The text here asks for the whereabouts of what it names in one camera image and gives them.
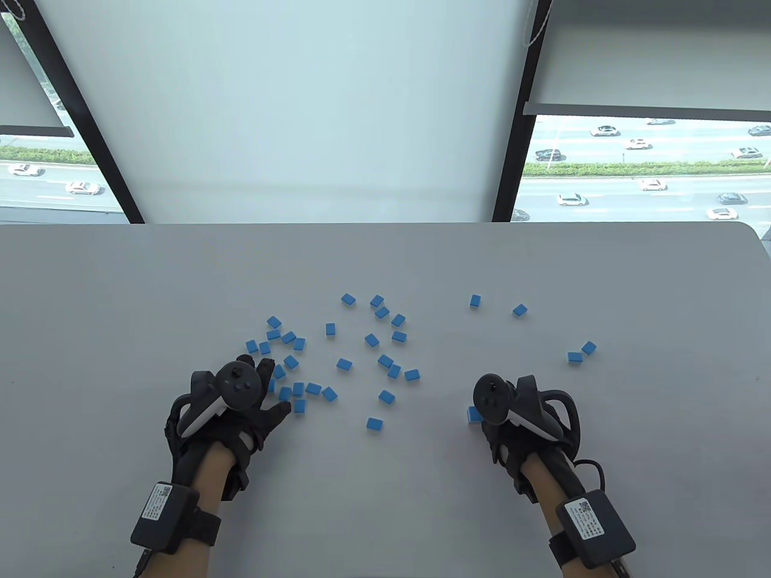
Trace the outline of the person's right hand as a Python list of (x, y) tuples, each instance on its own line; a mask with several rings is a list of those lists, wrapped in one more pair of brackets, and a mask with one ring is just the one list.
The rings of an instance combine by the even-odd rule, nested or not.
[(565, 496), (585, 493), (573, 470), (581, 427), (570, 394), (558, 389), (539, 391), (534, 375), (520, 377), (514, 384), (487, 373), (476, 382), (472, 397), (493, 462), (505, 468), (520, 495), (538, 503), (532, 483), (522, 473), (531, 455), (542, 460)]

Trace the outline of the person's left hand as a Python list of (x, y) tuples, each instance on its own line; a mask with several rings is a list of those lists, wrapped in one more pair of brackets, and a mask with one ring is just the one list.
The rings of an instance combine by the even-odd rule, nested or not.
[(252, 455), (263, 450), (268, 435), (292, 410), (287, 401), (262, 407), (275, 368), (272, 358), (256, 362), (242, 354), (216, 373), (191, 374), (190, 391), (177, 397), (164, 429), (172, 455), (172, 483), (191, 487), (209, 449), (221, 443), (235, 459), (222, 500), (232, 501), (247, 488)]

